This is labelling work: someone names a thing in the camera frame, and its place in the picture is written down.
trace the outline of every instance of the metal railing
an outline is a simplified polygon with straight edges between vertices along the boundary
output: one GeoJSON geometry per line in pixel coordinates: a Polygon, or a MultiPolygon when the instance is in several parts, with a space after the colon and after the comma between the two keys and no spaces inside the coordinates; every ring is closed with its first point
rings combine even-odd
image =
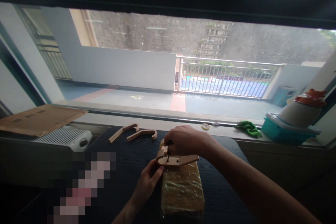
{"type": "Polygon", "coordinates": [[[180,58],[178,90],[262,98],[282,64],[180,58]]]}
{"type": "Polygon", "coordinates": [[[72,79],[58,46],[36,45],[51,74],[57,79],[72,79]]]}

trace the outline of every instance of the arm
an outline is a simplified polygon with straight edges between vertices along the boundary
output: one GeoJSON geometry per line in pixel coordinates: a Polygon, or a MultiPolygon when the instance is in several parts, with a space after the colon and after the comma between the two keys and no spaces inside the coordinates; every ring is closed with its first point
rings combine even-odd
{"type": "Polygon", "coordinates": [[[139,210],[152,195],[156,183],[159,181],[164,170],[164,167],[161,166],[159,169],[157,169],[155,174],[150,177],[150,172],[154,164],[155,159],[153,159],[147,165],[147,167],[143,169],[131,199],[127,202],[118,216],[113,220],[112,224],[132,223],[139,210]]]}
{"type": "Polygon", "coordinates": [[[230,183],[250,212],[260,223],[321,224],[289,193],[225,149],[206,132],[190,126],[178,126],[169,131],[165,144],[175,154],[197,154],[207,159],[230,183]]]}

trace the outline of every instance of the red floor stripe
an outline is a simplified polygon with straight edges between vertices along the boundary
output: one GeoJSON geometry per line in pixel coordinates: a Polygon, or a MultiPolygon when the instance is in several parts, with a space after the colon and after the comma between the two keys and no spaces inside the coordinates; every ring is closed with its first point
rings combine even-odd
{"type": "Polygon", "coordinates": [[[185,94],[174,93],[169,110],[185,112],[186,111],[185,100],[186,100],[185,94]]]}
{"type": "Polygon", "coordinates": [[[100,90],[98,90],[96,92],[93,92],[93,93],[90,93],[90,94],[78,97],[78,98],[73,99],[73,100],[75,100],[77,102],[79,102],[79,101],[80,102],[89,102],[89,101],[91,101],[91,100],[93,100],[95,98],[98,98],[98,97],[100,97],[100,96],[102,96],[102,95],[104,95],[106,93],[111,92],[111,91],[113,91],[113,89],[100,89],[100,90]]]}

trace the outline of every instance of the person's left hand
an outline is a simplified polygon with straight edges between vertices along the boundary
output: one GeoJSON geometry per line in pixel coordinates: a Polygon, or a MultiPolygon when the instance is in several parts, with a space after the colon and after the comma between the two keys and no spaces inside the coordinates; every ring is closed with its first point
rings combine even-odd
{"type": "Polygon", "coordinates": [[[152,195],[154,188],[159,181],[164,167],[160,166],[159,169],[155,172],[155,174],[150,177],[151,169],[155,164],[155,159],[153,159],[145,169],[141,172],[140,178],[136,185],[135,191],[131,197],[131,202],[137,207],[141,208],[152,195]]]}

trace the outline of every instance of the orange lid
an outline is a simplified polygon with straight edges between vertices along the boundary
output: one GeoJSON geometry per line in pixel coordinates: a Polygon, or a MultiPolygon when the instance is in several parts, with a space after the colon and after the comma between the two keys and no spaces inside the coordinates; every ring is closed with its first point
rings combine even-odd
{"type": "Polygon", "coordinates": [[[327,103],[324,101],[324,95],[327,91],[315,91],[310,89],[308,92],[296,97],[295,101],[312,107],[323,107],[327,103]]]}

